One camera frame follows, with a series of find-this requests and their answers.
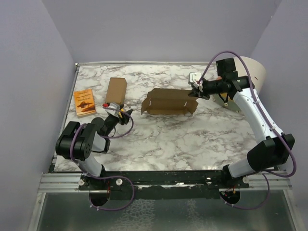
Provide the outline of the brown cardboard box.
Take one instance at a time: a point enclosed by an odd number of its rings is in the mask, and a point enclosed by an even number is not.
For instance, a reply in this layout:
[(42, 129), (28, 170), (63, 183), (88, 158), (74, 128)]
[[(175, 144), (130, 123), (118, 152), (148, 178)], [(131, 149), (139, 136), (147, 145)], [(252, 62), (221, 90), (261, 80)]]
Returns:
[(154, 88), (147, 93), (141, 104), (141, 114), (151, 115), (191, 115), (196, 111), (196, 97), (190, 97), (190, 90)]

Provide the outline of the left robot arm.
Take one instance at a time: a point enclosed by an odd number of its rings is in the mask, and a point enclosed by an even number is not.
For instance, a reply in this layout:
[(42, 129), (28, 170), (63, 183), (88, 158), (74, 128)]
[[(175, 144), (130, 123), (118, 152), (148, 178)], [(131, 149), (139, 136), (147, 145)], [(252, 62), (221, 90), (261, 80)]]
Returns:
[(77, 164), (90, 177), (90, 185), (96, 190), (105, 187), (106, 173), (104, 166), (95, 159), (92, 153), (107, 152), (111, 139), (127, 135), (127, 133), (117, 137), (109, 135), (118, 124), (126, 125), (131, 122), (134, 125), (131, 117), (132, 109), (127, 111), (115, 109), (115, 112), (115, 114), (109, 113), (106, 119), (96, 117), (87, 124), (70, 121), (55, 146), (56, 154)]

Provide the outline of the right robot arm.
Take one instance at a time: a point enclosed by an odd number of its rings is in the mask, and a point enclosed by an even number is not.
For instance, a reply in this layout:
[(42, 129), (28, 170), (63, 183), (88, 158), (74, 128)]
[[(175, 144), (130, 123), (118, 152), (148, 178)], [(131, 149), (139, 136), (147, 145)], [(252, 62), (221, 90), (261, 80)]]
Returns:
[(226, 94), (224, 103), (234, 101), (245, 115), (257, 141), (245, 158), (223, 167), (221, 183), (232, 188), (243, 176), (285, 164), (295, 139), (277, 126), (258, 96), (266, 77), (261, 63), (241, 56), (216, 61), (216, 68), (216, 80), (206, 80), (202, 73), (189, 73), (188, 82), (192, 87), (189, 96), (208, 100), (211, 95)]

